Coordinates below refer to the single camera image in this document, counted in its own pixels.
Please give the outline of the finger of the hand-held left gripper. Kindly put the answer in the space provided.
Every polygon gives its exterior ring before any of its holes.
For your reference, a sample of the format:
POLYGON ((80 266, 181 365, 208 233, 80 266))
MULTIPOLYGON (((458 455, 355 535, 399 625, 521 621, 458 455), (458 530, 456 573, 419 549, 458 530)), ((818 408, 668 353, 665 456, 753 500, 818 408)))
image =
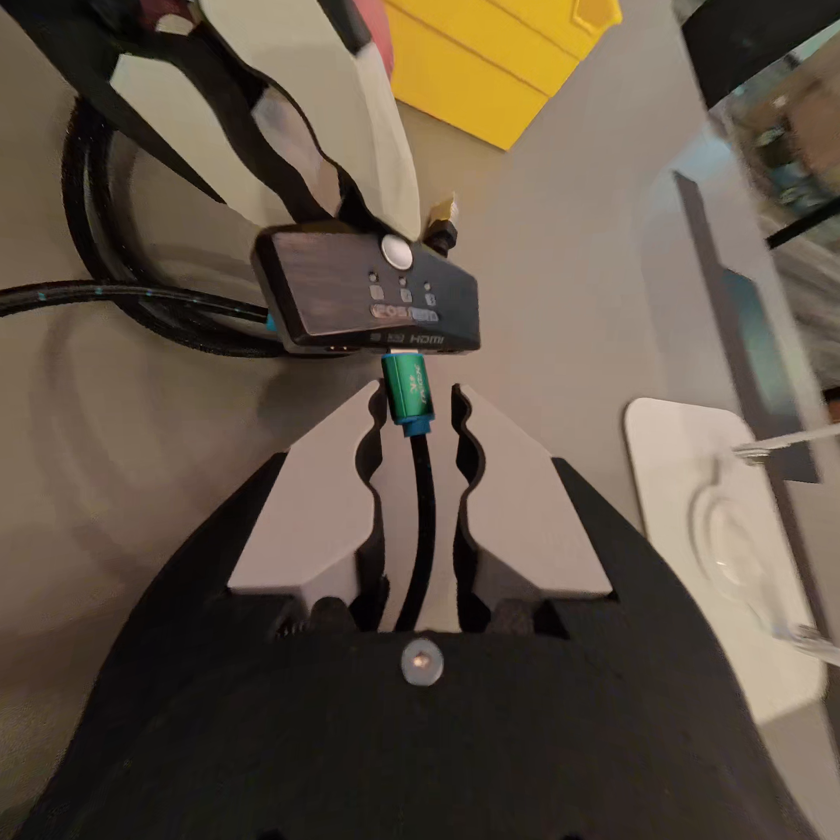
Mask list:
POLYGON ((233 55, 289 100, 322 157, 393 233, 422 232, 417 176, 380 51, 352 2, 208 1, 233 55))
POLYGON ((166 60, 123 54, 111 87, 212 189, 261 227, 316 220, 299 171, 270 146, 247 101, 210 59, 209 78, 166 60))

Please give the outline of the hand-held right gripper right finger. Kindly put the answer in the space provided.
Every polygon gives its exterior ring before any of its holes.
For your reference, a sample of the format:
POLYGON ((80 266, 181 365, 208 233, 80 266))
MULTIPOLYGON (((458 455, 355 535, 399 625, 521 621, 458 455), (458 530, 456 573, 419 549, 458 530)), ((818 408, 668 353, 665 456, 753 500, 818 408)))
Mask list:
POLYGON ((451 394, 467 483, 453 548, 459 629, 484 632, 508 603, 531 617, 554 600, 611 595, 549 450, 472 387, 451 394))

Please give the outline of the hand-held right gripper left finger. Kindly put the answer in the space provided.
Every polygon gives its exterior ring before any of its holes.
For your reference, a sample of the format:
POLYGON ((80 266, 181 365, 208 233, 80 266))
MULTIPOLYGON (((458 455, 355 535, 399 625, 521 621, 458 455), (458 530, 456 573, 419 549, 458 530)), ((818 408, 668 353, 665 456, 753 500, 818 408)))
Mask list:
POLYGON ((386 415, 384 385, 371 381, 289 447, 228 578, 231 592, 289 596, 305 615, 339 599, 362 631, 378 629, 389 582, 371 478, 386 415))

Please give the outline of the braided hdmi cable teal plugs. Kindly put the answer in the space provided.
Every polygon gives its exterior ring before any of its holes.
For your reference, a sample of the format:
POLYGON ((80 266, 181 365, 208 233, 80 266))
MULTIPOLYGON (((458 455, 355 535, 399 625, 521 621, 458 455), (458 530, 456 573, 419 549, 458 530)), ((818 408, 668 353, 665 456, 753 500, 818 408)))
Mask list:
MULTIPOLYGON (((264 308, 197 290, 177 287, 138 287, 100 284, 95 281, 58 281, 14 287, 1 292, 3 317, 38 308, 102 299, 149 298, 175 302, 234 319, 268 323, 264 308)), ((393 423, 411 440, 417 495, 417 546, 412 577, 395 623, 397 632, 416 628, 424 605, 434 565, 436 500, 427 435, 434 420, 431 388, 424 357, 420 353, 389 352, 382 356, 382 370, 393 423)))

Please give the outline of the yellow plastic bin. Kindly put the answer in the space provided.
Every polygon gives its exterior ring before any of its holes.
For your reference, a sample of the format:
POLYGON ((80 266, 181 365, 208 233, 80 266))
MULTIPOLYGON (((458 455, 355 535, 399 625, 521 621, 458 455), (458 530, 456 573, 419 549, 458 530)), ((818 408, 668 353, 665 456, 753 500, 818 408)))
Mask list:
POLYGON ((389 1, 395 99, 509 151, 612 27, 618 1, 389 1))

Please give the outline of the dark grey hdmi switch box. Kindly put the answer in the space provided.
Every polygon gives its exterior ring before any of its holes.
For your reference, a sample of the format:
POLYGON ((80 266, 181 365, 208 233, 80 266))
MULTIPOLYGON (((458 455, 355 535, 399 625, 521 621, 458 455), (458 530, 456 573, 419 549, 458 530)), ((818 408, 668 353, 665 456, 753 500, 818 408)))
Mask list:
POLYGON ((251 264, 290 354, 480 348, 476 279, 423 244, 343 226, 273 227, 257 236, 251 264))

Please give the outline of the person's left hand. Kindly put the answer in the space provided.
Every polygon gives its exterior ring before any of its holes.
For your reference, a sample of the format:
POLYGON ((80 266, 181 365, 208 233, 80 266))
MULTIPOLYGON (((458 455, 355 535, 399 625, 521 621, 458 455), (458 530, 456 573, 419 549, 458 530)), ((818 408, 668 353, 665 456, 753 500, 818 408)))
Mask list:
POLYGON ((385 73, 389 79, 395 66, 395 52, 385 4, 383 1, 353 1, 360 13, 371 38, 378 49, 385 73))

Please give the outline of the black high-back office chair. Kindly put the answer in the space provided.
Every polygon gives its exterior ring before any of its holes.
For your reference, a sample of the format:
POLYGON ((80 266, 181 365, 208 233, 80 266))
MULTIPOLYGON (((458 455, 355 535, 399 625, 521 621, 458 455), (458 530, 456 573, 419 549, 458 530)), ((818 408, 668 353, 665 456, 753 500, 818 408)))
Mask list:
POLYGON ((838 1, 699 5, 680 28, 707 110, 838 18, 838 1))

